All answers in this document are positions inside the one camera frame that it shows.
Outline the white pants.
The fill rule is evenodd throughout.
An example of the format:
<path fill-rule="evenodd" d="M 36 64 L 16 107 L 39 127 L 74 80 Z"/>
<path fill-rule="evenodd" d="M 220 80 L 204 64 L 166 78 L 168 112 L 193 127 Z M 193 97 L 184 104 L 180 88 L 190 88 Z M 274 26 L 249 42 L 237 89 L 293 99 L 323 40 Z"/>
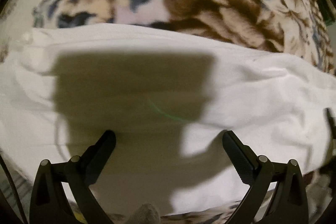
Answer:
<path fill-rule="evenodd" d="M 116 149 L 92 190 L 108 213 L 164 215 L 239 201 L 221 145 L 232 130 L 272 161 L 323 165 L 335 77 L 286 53 L 120 24 L 34 28 L 1 65 L 1 149 L 32 180 L 43 159 Z"/>

